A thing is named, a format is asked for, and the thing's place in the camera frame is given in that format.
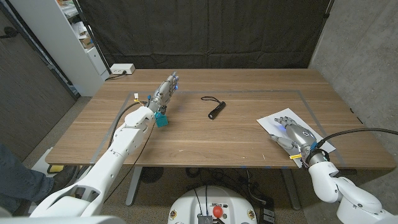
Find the wooden table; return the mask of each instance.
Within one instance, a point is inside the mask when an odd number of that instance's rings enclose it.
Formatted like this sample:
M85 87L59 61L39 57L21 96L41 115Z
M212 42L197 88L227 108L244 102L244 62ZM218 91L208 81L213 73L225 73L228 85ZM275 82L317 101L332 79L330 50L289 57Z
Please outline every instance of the wooden table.
M90 164L105 152L117 114L147 95L173 70L136 70L106 82L46 157L49 164ZM257 119L292 109L321 136L364 125L316 70L177 70L178 90L168 104L169 125L154 128L137 166L297 168ZM226 107L210 120L217 103ZM392 169L392 156L369 132L331 139L331 160L345 169ZM133 164L141 149L125 164Z

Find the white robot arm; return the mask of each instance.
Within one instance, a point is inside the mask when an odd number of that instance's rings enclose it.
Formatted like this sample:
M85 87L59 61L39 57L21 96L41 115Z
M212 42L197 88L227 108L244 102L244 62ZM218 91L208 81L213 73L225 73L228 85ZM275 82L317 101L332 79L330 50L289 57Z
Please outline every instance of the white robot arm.
M302 156L303 166L308 168L313 189L324 202L340 202L337 217L343 223L377 223L394 217L382 209L381 202L369 192L357 187L345 177L334 177L339 171L329 161L328 154L322 149L312 148L317 143L311 131L298 125L293 119L284 117L275 121L283 125L290 139L271 134L286 151L297 148Z
M141 145L154 113L165 113L165 106L177 89L178 76L173 72L155 91L147 107L129 113L115 131L113 142L89 173L77 183L48 196L30 217L88 217L99 215L105 196L127 156ZM76 191L84 191L76 198Z

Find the jeans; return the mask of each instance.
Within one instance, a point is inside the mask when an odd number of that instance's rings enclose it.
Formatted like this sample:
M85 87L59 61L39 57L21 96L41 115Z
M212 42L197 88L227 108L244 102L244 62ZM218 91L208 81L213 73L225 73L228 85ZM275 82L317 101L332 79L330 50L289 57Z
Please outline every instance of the jeans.
M53 178L27 169L3 144L0 144L0 206L14 213L22 199L43 199L54 184Z

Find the wall outlet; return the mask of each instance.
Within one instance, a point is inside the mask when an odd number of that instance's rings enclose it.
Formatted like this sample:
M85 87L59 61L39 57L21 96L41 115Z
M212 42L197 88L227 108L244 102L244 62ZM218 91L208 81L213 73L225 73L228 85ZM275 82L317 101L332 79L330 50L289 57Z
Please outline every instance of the wall outlet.
M132 74L135 69L132 63L115 63L111 67L111 72L113 75L122 74L123 71L126 71L126 74Z

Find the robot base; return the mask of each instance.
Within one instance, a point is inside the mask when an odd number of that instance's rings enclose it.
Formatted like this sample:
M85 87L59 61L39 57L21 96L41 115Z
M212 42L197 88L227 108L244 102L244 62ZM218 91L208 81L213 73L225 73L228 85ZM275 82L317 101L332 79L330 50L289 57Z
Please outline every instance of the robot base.
M240 196L240 194L225 187L211 185L207 186L207 190L206 186L199 187L195 190L198 197L194 190L190 190L174 202L170 209L168 224L208 223L199 222L198 217L208 214L212 216L212 219L216 219L215 214L213 214L213 209L217 206L222 209L220 220L225 224L257 223L256 214L254 213L252 205L245 198Z

